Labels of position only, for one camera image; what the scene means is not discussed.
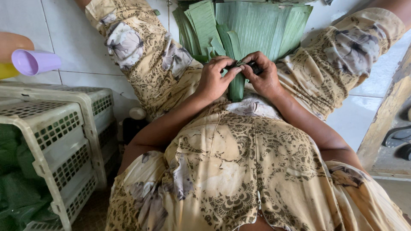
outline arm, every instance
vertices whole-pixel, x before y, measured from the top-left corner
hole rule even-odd
[[[240,68],[232,68],[221,78],[220,71],[233,62],[226,56],[219,56],[205,65],[195,93],[143,128],[127,145],[118,174],[124,172],[143,153],[153,150],[164,152],[167,145],[198,112],[222,96],[231,80],[241,71]]]
[[[337,160],[366,173],[357,154],[345,140],[284,90],[278,80],[277,68],[273,62],[260,51],[247,55],[242,61],[247,63],[251,60],[255,60],[264,72],[257,76],[250,66],[244,65],[243,74],[259,94],[277,107],[289,124],[303,130],[314,140],[324,161]]]
[[[407,30],[411,29],[411,1],[410,0],[374,0],[368,8],[377,7],[391,11],[405,24]]]

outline wooden post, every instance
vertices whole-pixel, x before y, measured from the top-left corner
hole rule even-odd
[[[409,46],[390,87],[372,121],[357,155],[366,170],[376,162],[380,146],[399,109],[411,95],[411,46]]]

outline floral dress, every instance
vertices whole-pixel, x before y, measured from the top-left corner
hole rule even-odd
[[[202,64],[172,40],[145,0],[92,0],[87,18],[155,119],[191,95]],[[325,119],[405,32],[371,8],[325,29],[277,65],[283,87]],[[232,231],[261,210],[285,230],[410,230],[402,211],[362,171],[324,162],[314,141],[246,86],[205,108],[164,153],[138,157],[114,182],[106,230]]]

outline white plastic crate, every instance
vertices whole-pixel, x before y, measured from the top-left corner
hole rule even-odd
[[[106,176],[112,169],[105,166],[115,150],[118,149],[117,129],[105,129],[117,124],[113,114],[113,94],[108,88],[67,87],[53,84],[24,84],[21,82],[0,81],[0,97],[15,97],[23,100],[52,99],[55,101],[69,101],[80,104],[84,118],[84,133],[90,141],[92,150],[92,164],[97,171],[98,188],[107,185]],[[102,137],[109,136],[110,142],[99,142]]]
[[[70,231],[71,223],[97,185],[79,104],[46,100],[8,104],[0,106],[0,123],[13,124],[21,130],[35,158],[33,167],[45,179],[53,198],[50,206],[59,215],[62,228]],[[59,227],[36,222],[31,225],[27,228]]]
[[[7,98],[7,97],[0,97],[0,106],[9,105],[9,104],[17,104],[24,102],[21,99],[17,98]]]

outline tile grout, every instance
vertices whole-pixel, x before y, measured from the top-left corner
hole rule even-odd
[[[352,95],[352,94],[350,94],[350,96],[370,97],[370,98],[379,98],[379,99],[383,99],[383,98],[384,98],[384,97],[378,97],[378,96]]]
[[[53,48],[53,53],[55,53],[55,51],[54,51],[54,45],[53,45],[53,40],[51,39],[51,34],[50,34],[50,28],[48,27],[48,23],[47,23],[46,12],[44,11],[43,0],[40,0],[40,3],[42,4],[44,20],[46,21],[46,26],[47,26],[47,31],[48,31],[48,37],[50,38],[50,43],[51,43],[51,47]],[[60,78],[60,83],[61,83],[61,85],[63,85],[63,80],[61,79],[60,70],[57,70],[57,71],[58,71],[58,77]]]
[[[73,72],[73,73],[84,73],[84,74],[99,74],[99,73],[91,73],[91,72]],[[111,75],[111,76],[121,76],[125,77],[125,75],[116,75],[116,74],[101,74],[101,75]]]

